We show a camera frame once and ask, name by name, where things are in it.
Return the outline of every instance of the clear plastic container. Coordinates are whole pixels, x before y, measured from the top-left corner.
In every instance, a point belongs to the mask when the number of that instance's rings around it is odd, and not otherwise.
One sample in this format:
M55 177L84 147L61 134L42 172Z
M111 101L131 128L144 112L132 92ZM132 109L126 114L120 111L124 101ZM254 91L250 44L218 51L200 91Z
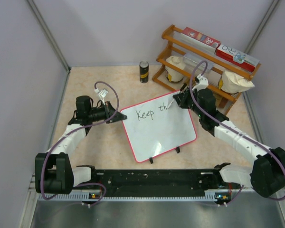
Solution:
M194 67L196 67L196 65L198 63L200 63L202 60L206 60L208 62L208 67L207 67L207 70L206 70L206 73L209 73L210 70L213 68L214 66L214 63L203 58L203 57L200 57L198 55L194 55L194 54L191 54L191 53L186 53L183 57L183 62L186 64L186 69L189 70L189 71L193 71ZM199 66L199 70L203 70L205 68L205 65L202 64L201 66Z

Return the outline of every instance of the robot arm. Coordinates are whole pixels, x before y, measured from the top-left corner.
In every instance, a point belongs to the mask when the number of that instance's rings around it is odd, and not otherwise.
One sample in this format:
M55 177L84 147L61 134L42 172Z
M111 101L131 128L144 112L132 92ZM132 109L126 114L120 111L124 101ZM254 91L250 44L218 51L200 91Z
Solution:
M91 128L82 128L71 135L74 129L91 125L93 122L106 120L113 115L115 109L110 102L100 102L99 107L93 107L93 100L89 96L76 98L76 110L69 121L64 134L66 137L49 156L44 177L44 192L54 194L69 194L73 187L82 182L91 180L93 166L80 166L72 169L69 156L75 151L79 142L86 137ZM119 112L107 124L127 119L126 115ZM41 171L46 153L39 153L35 158L36 191L40 190Z
M238 133L234 133L205 115L193 102L189 87L185 90L184 87L182 87L181 92L173 96L178 106L180 108L193 110L199 116L199 122L204 130L208 131L214 137L218 137L228 143L236 151L240 152L252 165L252 168L231 164L225 165L220 170L223 181L252 187L263 197L269 197L282 189L285 186L285 178L281 168L262 147L269 149L279 159L284 168L285 151L280 147L271 149L261 143L257 145L252 143L251 141L253 141L253 139L251 137L238 129L228 117L216 109L215 97L211 90L207 89L208 80L204 76L199 75L195 78L195 81L196 85L192 91L199 106L212 117Z

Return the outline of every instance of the wooden rack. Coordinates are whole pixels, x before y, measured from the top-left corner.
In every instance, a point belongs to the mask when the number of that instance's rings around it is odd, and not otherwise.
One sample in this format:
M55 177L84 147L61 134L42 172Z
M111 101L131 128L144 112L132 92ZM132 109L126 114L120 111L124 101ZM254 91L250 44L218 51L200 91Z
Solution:
M225 69L228 69L232 72L235 72L237 73L238 75L248 79L248 80L251 80L255 73L258 71L258 69L260 68L261 64L259 63L257 65L257 67L255 68L255 70L250 73L250 72L247 72L241 68L239 68L238 66L235 66L233 65L232 63L228 63L227 61L221 59L220 57L218 56L215 56L215 55L209 55L207 53L204 53L203 51L200 51L198 49L195 49L194 47L180 41L179 39L176 38L176 34L175 33L181 33L182 32L182 29L180 28L177 28L175 27L174 25L171 25L169 26L162 34L161 38L163 39L166 39L168 40L168 44L166 46L166 48L158 55L157 57L157 61L162 63L162 66L160 68L160 70L152 77L152 80L154 82L157 82L159 83L160 85L164 86L165 88L171 90L171 91L175 91L176 89L171 87L169 84L166 84L165 82L161 81L158 79L158 77L165 71L165 67L170 67L171 69L183 74L184 76L190 78L191 76L191 73L185 71L185 70L182 70L182 69L179 69L178 67L168 63L166 61L166 59L171 56L172 52L175 52L177 53L178 55L185 55L186 52L183 51L183 50L180 50L179 48L176 48L173 46L173 44L175 45L178 45L179 47L181 47L182 49L184 50L188 50L190 52L193 52L201 57L204 57L210 61L212 61L213 63L225 68ZM218 69L216 66L214 66L212 68L212 71L222 75L223 74L223 70L221 69ZM218 85L216 84L209 84L208 88L218 94L219 96L222 97L220 103L219 103L219 108L225 108L226 104L228 103L228 101L230 101L230 106L228 107L228 109L225 111L225 114L227 114L229 112L229 110L231 109L231 107L233 106L233 104L237 101L237 99L239 98L239 96L241 95L241 93L237 93L237 94L229 94L229 93L226 93L222 90L219 89Z

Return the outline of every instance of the can lid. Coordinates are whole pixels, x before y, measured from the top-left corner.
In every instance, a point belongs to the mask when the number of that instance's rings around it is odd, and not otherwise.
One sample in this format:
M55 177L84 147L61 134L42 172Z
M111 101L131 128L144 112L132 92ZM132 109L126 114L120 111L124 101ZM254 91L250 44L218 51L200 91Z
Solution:
M141 62L139 63L139 66L142 67L142 68L146 68L146 67L149 66L149 63L148 63L147 61L141 61Z

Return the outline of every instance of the red whiteboard border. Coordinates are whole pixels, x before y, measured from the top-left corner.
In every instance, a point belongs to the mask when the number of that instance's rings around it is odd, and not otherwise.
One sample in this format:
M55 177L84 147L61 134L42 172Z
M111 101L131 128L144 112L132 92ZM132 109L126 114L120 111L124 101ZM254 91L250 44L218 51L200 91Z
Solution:
M157 98L161 98L161 97L163 97L163 96L166 96L166 95L169 95L169 94L173 94L173 93L175 93L175 92L176 92L176 91L173 91L173 92L170 92L170 93L167 93L167 94L164 94L164 95L161 95L161 96L158 96L158 97L149 99L149 100L147 100L147 101L143 101L143 102L140 102L140 103L137 103L137 104L133 104L133 105L131 105L131 106L129 106L129 107L126 107L126 108L121 109L119 112L122 112L123 110L128 109L128 108L132 108L132 107L134 107L134 106L137 106L137 105L140 105L140 104L149 102L149 101L151 101L151 100L155 100L155 99L157 99ZM185 144L183 144L183 145L180 145L179 147L184 146L184 145L187 145L187 144L189 144L189 143L191 143L191 142L194 142L194 141L197 139L197 137L198 137L198 135L196 134L196 130L195 130L195 126L194 126L194 123L193 123L192 116L191 116L191 114L190 114L190 109L188 109L188 113L189 113L189 116L190 116L190 119L191 119L191 123L192 123L192 126L193 126L193 130L194 130L194 132L195 132L196 137L195 137L194 140L192 140L192 141L190 141L190 142L187 142L187 143L185 143ZM135 161L136 161L137 163L143 163L143 162L148 161L149 159L146 159L146 160L144 160L144 161L137 161L137 159L136 159L136 157L135 157L135 153L134 153L133 147L132 147L132 144L131 144L131 142L130 142L130 139L129 139L129 136L128 136L128 133L127 133L127 130L126 130L125 126L124 126L124 121L122 121L122 123L123 123L123 128L124 128L125 134L127 135L127 139L128 139L129 144L130 144L131 151L132 151L132 153L133 153L133 156L134 156ZM163 153L161 153L161 154L155 155L155 156L152 157L152 158L155 158L155 157L157 157L157 156L160 156L160 155L162 155L162 154L164 154L164 153L167 153L167 152L169 152L169 151L173 151L173 150L175 150L175 149L176 149L176 148L171 149L171 150L168 150L168 151L165 151L165 152L163 152Z

